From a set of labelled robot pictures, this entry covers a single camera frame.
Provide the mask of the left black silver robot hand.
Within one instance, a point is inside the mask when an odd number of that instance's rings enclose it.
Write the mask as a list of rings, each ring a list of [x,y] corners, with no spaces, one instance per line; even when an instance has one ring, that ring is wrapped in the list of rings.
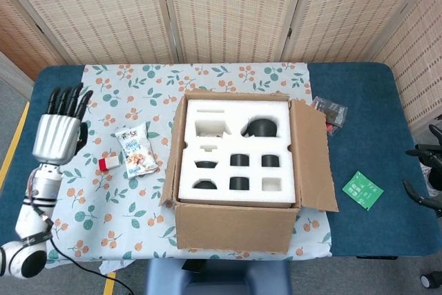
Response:
[[[44,164],[65,165],[86,145],[88,126],[83,121],[93,91],[81,95],[84,84],[55,88],[47,111],[41,116],[32,150],[34,158]]]

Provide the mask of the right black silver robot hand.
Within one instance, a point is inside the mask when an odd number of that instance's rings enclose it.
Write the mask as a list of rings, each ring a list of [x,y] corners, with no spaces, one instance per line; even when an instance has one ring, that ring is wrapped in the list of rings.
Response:
[[[430,124],[428,128],[438,140],[439,145],[417,144],[414,150],[408,150],[405,153],[418,157],[423,165],[431,168],[428,181],[433,189],[441,191],[441,129],[434,124]],[[407,195],[414,202],[435,210],[437,216],[441,217],[441,193],[437,196],[423,197],[407,180],[403,180],[403,186]]]

